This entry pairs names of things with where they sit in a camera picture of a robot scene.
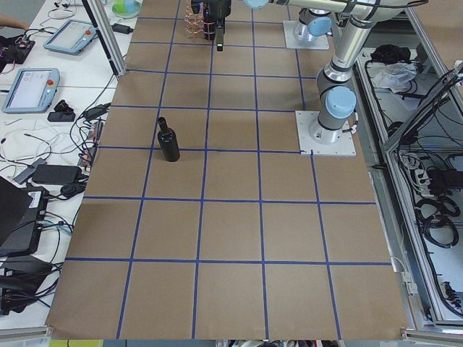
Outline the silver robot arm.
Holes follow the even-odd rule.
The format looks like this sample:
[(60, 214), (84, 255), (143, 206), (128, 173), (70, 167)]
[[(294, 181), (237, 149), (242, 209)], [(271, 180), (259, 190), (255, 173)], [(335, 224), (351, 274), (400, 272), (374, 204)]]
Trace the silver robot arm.
[(336, 47), (338, 57), (357, 54), (371, 28), (412, 6), (411, 1), (245, 1), (260, 10), (272, 4), (298, 7), (297, 20), (283, 22), (285, 44), (290, 49), (328, 50), (327, 35), (334, 28), (332, 16), (347, 18), (347, 26)]
[(355, 93), (347, 86), (352, 67), (361, 48), (379, 22), (385, 22), (406, 8), (418, 7), (426, 1), (322, 1), (318, 9), (349, 14), (349, 21), (330, 62), (319, 74), (321, 111), (310, 124), (311, 137), (320, 144), (336, 143), (345, 121), (354, 113)]

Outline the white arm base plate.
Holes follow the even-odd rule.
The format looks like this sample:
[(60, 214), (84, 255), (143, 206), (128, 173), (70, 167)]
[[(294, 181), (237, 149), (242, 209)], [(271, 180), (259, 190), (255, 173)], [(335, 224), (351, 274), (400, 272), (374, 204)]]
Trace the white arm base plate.
[(284, 21), (286, 48), (327, 51), (329, 49), (327, 33), (331, 29), (331, 20), (319, 18), (307, 25), (300, 21)]
[(296, 111), (296, 125), (301, 155), (354, 157), (356, 150), (349, 123), (327, 130), (318, 122), (319, 111)]

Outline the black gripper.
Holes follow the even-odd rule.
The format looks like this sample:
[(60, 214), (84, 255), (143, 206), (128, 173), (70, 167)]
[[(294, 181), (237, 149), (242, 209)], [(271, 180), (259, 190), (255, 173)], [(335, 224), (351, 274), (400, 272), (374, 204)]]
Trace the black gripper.
[(231, 14), (231, 0), (208, 0), (208, 18), (216, 22), (216, 50), (224, 49), (225, 18)]

